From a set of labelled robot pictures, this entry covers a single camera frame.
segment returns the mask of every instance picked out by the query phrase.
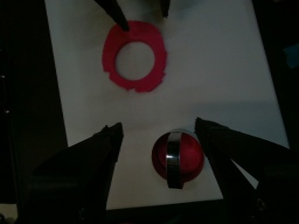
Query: red circle drawing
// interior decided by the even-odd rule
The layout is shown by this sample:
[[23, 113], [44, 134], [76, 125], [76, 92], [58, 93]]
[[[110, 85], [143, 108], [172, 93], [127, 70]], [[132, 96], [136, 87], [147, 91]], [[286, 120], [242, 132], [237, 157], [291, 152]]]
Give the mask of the red circle drawing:
[[[107, 35], [103, 49], [102, 63], [110, 79], [122, 87], [135, 89], [136, 92], [150, 92], [162, 83], [164, 77], [166, 57], [164, 40], [152, 24], [140, 21], [128, 21], [130, 31], [123, 31], [115, 25]], [[116, 58], [124, 45], [132, 42], [146, 43], [154, 51], [154, 67], [148, 75], [139, 80], [128, 80], [118, 73]]]

